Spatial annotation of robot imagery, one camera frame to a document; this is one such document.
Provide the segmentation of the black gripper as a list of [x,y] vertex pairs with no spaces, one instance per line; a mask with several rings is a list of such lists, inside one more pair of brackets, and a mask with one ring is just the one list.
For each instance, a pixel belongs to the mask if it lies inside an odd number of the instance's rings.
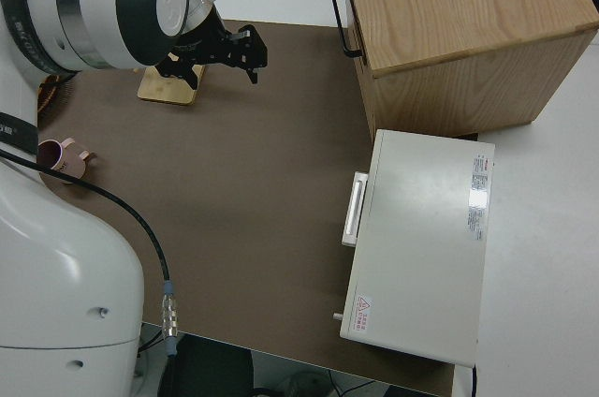
[[196,28],[182,34],[171,52],[178,57],[162,60],[156,65],[158,73],[163,78],[184,80],[191,89],[197,89],[199,82],[195,64],[222,63],[225,59],[227,66],[244,70],[252,84],[258,83],[258,70],[268,64],[268,48],[257,29],[246,24],[237,33],[230,33],[217,10],[211,10]]

